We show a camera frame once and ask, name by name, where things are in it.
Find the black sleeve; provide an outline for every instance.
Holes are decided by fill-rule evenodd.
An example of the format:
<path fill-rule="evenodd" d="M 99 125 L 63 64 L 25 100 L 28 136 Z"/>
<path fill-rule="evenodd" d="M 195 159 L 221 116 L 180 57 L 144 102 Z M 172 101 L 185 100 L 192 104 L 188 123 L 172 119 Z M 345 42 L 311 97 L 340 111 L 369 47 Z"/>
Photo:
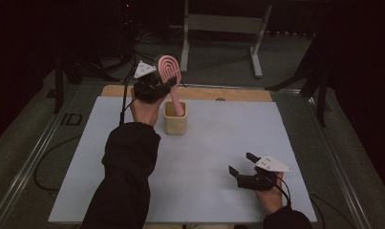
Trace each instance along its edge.
<path fill-rule="evenodd" d="M 105 178 L 96 189 L 81 228 L 141 228 L 150 203 L 160 136 L 147 124 L 132 122 L 114 129 L 106 142 Z"/>
<path fill-rule="evenodd" d="M 309 219 L 301 212 L 285 206 L 264 219 L 264 229 L 311 229 Z"/>

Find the pink ring toy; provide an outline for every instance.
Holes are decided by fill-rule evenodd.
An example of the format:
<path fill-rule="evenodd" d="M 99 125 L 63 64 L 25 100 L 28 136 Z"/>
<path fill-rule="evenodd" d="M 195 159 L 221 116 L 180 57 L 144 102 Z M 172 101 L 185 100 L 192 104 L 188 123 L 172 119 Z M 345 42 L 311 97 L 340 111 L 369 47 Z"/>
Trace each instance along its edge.
<path fill-rule="evenodd" d="M 159 60 L 158 69 L 163 83 L 172 77 L 177 77 L 177 84 L 171 87 L 170 95 L 172 102 L 174 103 L 177 116 L 183 116 L 184 110 L 177 94 L 177 87 L 181 82 L 181 71 L 177 60 L 170 55 L 163 55 Z"/>

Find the white board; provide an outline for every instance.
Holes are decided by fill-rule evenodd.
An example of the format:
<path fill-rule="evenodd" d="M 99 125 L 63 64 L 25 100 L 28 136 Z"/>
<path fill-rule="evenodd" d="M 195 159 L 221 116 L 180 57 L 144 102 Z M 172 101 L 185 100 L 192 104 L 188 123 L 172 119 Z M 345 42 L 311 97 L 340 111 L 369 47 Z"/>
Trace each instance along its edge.
<path fill-rule="evenodd" d="M 267 212 L 253 191 L 237 187 L 228 165 L 253 175 L 246 153 L 271 155 L 293 169 L 284 180 L 292 207 L 316 221 L 309 195 L 273 102 L 182 100 L 188 106 L 185 135 L 163 132 L 162 105 L 156 132 L 161 136 L 156 170 L 149 177 L 151 223 L 254 223 Z M 108 135 L 119 122 L 122 99 L 96 100 L 49 221 L 80 223 L 103 180 L 101 164 Z M 130 110 L 125 121 L 132 121 Z"/>

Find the hand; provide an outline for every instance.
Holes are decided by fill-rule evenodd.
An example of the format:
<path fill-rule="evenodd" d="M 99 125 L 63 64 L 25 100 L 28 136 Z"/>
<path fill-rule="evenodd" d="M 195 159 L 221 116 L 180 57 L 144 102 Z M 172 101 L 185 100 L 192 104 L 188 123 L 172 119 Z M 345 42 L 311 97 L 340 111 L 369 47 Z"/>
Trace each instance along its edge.
<path fill-rule="evenodd" d="M 277 173 L 279 178 L 276 179 L 276 185 L 282 188 L 282 177 L 284 173 Z M 254 191 L 255 196 L 261 201 L 265 209 L 270 213 L 274 213 L 283 207 L 282 193 L 273 187 L 269 191 Z"/>
<path fill-rule="evenodd" d="M 132 88 L 132 99 L 135 99 L 135 91 Z M 135 122 L 142 122 L 150 126 L 154 126 L 157 123 L 159 117 L 159 108 L 165 96 L 157 100 L 155 103 L 145 103 L 141 100 L 136 99 L 131 105 L 130 110 L 132 111 L 133 120 Z"/>

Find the yellow cup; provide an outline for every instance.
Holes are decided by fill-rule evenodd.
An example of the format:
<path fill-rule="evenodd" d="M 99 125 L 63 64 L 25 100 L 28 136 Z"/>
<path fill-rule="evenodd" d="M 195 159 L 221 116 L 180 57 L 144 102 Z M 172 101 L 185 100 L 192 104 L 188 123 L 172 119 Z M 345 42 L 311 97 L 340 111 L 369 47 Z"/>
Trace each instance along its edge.
<path fill-rule="evenodd" d="M 173 102 L 165 102 L 164 104 L 164 129 L 168 135 L 183 135 L 187 130 L 188 110 L 186 103 L 181 102 L 184 113 L 177 116 Z"/>

